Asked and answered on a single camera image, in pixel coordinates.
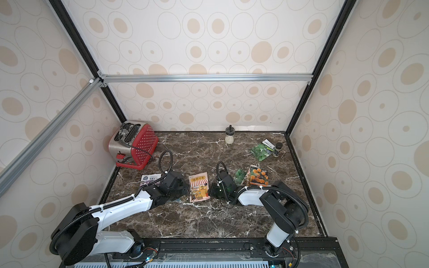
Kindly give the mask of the purple flower seed packet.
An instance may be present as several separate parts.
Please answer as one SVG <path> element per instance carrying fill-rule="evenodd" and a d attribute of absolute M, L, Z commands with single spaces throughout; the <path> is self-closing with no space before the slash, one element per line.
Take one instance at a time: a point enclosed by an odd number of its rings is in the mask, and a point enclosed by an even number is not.
<path fill-rule="evenodd" d="M 156 180 L 160 179 L 161 177 L 162 177 L 162 174 L 142 175 L 141 181 L 140 181 L 140 186 L 155 182 Z"/>

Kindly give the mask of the green gourd seed packet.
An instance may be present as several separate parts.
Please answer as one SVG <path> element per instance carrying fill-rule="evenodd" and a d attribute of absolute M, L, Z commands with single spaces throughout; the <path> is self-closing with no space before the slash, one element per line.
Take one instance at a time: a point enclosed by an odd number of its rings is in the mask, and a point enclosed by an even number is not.
<path fill-rule="evenodd" d="M 243 185 L 245 178 L 246 178 L 246 172 L 242 169 L 239 169 L 234 175 L 234 182 L 236 185 Z"/>

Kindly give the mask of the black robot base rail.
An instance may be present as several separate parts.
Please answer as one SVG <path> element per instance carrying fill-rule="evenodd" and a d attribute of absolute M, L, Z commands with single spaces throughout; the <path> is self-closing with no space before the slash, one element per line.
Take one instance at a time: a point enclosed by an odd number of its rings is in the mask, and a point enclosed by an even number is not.
<path fill-rule="evenodd" d="M 145 239 L 127 253 L 97 253 L 74 268 L 346 268 L 333 237 L 299 237 L 272 249 L 264 238 Z"/>

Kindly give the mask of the orange marigold seed packet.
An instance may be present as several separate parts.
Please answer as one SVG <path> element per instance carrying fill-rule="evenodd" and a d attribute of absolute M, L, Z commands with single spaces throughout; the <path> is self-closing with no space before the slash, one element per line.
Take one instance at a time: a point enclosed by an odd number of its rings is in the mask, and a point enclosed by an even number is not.
<path fill-rule="evenodd" d="M 268 186 L 270 185 L 269 174 L 267 171 L 261 169 L 256 165 L 251 165 L 245 175 L 243 184 L 247 186 Z"/>

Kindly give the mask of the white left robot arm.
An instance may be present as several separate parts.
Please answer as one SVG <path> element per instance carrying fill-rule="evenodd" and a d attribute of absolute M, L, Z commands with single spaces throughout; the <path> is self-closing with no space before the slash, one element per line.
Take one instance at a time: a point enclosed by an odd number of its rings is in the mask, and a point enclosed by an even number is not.
<path fill-rule="evenodd" d="M 49 251 L 60 256 L 65 266 L 87 256 L 124 253 L 132 259 L 145 252 L 143 239 L 134 231 L 105 229 L 129 216 L 146 212 L 188 194 L 189 184 L 180 172 L 170 171 L 157 181 L 145 184 L 128 197 L 87 207 L 75 205 L 51 235 Z"/>

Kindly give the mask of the pink sunflower shop seed packet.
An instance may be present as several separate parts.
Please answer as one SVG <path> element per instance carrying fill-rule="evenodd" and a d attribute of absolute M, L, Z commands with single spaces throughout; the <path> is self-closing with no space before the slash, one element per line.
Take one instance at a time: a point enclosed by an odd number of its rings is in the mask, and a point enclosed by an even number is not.
<path fill-rule="evenodd" d="M 209 180 L 207 172 L 191 175 L 190 183 L 190 202 L 201 202 L 210 199 Z"/>

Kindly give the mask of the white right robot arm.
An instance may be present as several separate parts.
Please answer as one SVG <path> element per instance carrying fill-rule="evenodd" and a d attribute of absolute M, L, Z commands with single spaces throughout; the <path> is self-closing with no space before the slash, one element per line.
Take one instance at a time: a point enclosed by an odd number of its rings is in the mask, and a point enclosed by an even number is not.
<path fill-rule="evenodd" d="M 230 205 L 264 207 L 273 220 L 265 237 L 267 250 L 278 251 L 309 222 L 308 205 L 281 181 L 268 186 L 238 186 L 227 170 L 216 170 L 219 186 L 210 196 L 225 200 Z"/>

